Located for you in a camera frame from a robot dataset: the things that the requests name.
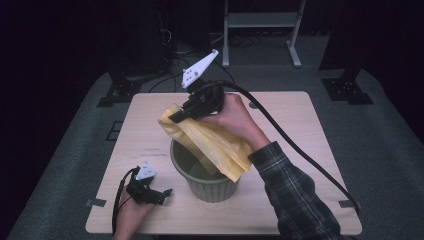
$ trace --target gray carpet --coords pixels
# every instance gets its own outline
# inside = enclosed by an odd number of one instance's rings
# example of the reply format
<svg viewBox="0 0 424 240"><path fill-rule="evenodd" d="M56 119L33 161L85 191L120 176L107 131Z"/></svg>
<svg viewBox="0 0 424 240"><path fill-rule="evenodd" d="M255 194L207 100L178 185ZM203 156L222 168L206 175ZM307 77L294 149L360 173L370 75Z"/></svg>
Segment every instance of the gray carpet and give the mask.
<svg viewBox="0 0 424 240"><path fill-rule="evenodd" d="M230 48L227 71L249 91L305 91L310 95L348 191L362 205L363 232L357 239L422 239L424 147L378 80L366 71L359 74L357 83L373 105L330 100L321 78L338 77L341 71L318 71L327 41L327 36L300 36L296 48L303 66L295 69L281 38L262 37L253 46ZM180 58L192 64L199 60L195 55ZM187 67L184 60L173 61L174 74ZM203 76L230 79L217 65ZM159 81L145 83L141 92L175 91L172 79L151 89ZM124 120L129 106L115 103L113 107L96 107L111 83L104 74L88 92L10 239L111 238L110 234L85 231L90 212L86 202L96 196L115 143L106 137L115 121Z"/></svg>

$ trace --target electrical cord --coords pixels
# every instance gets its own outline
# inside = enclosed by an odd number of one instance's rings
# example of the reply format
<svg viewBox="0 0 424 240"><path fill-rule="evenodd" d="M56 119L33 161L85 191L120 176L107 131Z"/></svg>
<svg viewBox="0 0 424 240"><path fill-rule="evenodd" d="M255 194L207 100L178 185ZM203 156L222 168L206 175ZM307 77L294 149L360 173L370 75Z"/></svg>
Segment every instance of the electrical cord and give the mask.
<svg viewBox="0 0 424 240"><path fill-rule="evenodd" d="M186 68L189 68L190 67L190 63L187 60L185 60L184 58L180 58L180 57L176 56L174 58L174 60L177 60L177 62L178 62L178 64L174 64L174 66L176 66L176 67L179 67L180 66L180 63L179 63L180 61L184 62L187 65Z"/></svg>
<svg viewBox="0 0 424 240"><path fill-rule="evenodd" d="M181 75L183 75L183 73L180 73L180 74L177 74L177 75L173 75L172 77L169 77L169 78L165 78L165 79L162 79L161 81L159 81L159 82L157 82L155 85L153 85L150 89L149 89L149 91L147 91L148 93L151 93L152 91L153 91L153 89L155 89L157 86L159 86L159 84L161 84L161 83L163 83L163 82L165 82L165 81L168 81L168 80L170 80L170 79L174 79L174 81L175 82L177 82L176 81L176 77L178 77L178 76L181 76Z"/></svg>
<svg viewBox="0 0 424 240"><path fill-rule="evenodd" d="M193 92L193 94L196 94L196 92L213 86L223 86L228 87L231 89L234 89L247 97L261 112L262 114L268 119L268 121L274 126L274 128L280 133L280 135L286 140L286 142L297 152L299 153L305 160L307 160L312 166L314 166L318 171L320 171L328 180L330 180L331 183L333 183L353 204L355 211L357 214L359 214L359 207L356 201L353 199L353 197L347 192L346 189L343 188L340 183L337 182L324 168L322 168L315 160L313 160L308 154L306 154L299 146L296 145L296 143L284 132L284 130L278 125L278 123L274 120L274 118L271 116L271 114L268 113L268 111L262 106L262 104L256 100L255 97L253 97L252 94L250 94L247 90L241 88L240 86L237 86L233 83L230 83L228 81L220 80L220 81L214 81L209 82L203 85L200 89Z"/></svg>
<svg viewBox="0 0 424 240"><path fill-rule="evenodd" d="M119 213L119 209L121 209L121 207L132 197L130 196L128 199L126 199L121 206L119 206L119 200L121 199L121 194L122 194L122 190L124 189L124 184L125 184L125 180L127 179L128 175L130 175L131 173L135 173L135 171L137 171L138 168L133 168L131 170L129 170L124 178L122 178L121 182L119 183L119 187L118 187L118 191L116 192L116 197L115 197L115 203L113 205L113 213L112 213L112 236L115 235L115 231L116 231L116 220L118 217L118 213Z"/></svg>
<svg viewBox="0 0 424 240"><path fill-rule="evenodd" d="M233 75L231 75L231 73L229 71L227 71L227 69L225 69L221 64L219 64L216 60L213 60L213 63L215 63L218 67L220 67L222 69L222 71L224 71L231 79L231 82L233 82L234 84L236 84L236 80L234 80Z"/></svg>
<svg viewBox="0 0 424 240"><path fill-rule="evenodd" d="M237 47L237 48L249 48L256 44L261 43L261 38L259 36L254 37L232 37L229 40L228 45L231 47Z"/></svg>

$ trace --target table top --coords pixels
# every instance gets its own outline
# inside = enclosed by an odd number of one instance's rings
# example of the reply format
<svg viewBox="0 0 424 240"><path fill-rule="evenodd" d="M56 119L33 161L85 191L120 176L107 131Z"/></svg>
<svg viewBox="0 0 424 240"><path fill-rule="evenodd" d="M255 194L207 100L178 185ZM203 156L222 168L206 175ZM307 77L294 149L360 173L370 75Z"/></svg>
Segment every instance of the table top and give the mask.
<svg viewBox="0 0 424 240"><path fill-rule="evenodd" d="M290 138L327 170L343 187L345 184L328 145L312 102L305 92L252 92ZM113 204L120 180L131 168L148 162L158 173L150 187L156 191L173 188L164 205L157 206L146 218L144 234L252 234L278 235L277 217L264 190L263 180L253 167L244 173L236 192L228 200L207 203L196 198L186 180L174 168L170 158L171 138L158 124L162 112L173 103L181 105L187 93L140 93L134 96L109 165L98 199L104 207L93 206L86 230L111 233ZM249 100L243 96L248 106ZM248 110L271 141L278 141L294 165L310 175L316 193L334 213L343 235L362 231L353 208L341 208L347 200L340 190L293 150L257 109Z"/></svg>

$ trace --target plaid shirt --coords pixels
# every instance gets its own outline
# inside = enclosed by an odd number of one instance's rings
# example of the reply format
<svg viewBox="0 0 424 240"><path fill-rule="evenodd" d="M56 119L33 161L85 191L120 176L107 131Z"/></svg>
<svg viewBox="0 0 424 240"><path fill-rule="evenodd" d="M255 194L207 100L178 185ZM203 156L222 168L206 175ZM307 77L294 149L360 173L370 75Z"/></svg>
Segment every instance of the plaid shirt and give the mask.
<svg viewBox="0 0 424 240"><path fill-rule="evenodd" d="M265 182L283 239L344 239L332 212L315 194L312 178L290 162L277 142L249 159Z"/></svg>

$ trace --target white motion controller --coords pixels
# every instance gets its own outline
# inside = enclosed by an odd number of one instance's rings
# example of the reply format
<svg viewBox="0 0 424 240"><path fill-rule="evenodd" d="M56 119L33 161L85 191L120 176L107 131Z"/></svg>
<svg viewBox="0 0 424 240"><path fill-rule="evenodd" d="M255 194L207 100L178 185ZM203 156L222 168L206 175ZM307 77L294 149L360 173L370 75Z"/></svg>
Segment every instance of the white motion controller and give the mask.
<svg viewBox="0 0 424 240"><path fill-rule="evenodd" d="M147 162L144 162L143 165L140 167L140 171L138 172L137 176L135 176L136 180L146 179L149 177L156 176L156 171L149 165Z"/></svg>
<svg viewBox="0 0 424 240"><path fill-rule="evenodd" d="M209 65L212 63L212 61L215 59L216 56L218 56L218 51L213 49L212 53L208 56L204 57L202 60L195 63L193 66L183 69L183 81L181 83L181 86L183 88L187 88L190 86L194 81L196 81L202 74L205 72L205 70L209 67Z"/></svg>

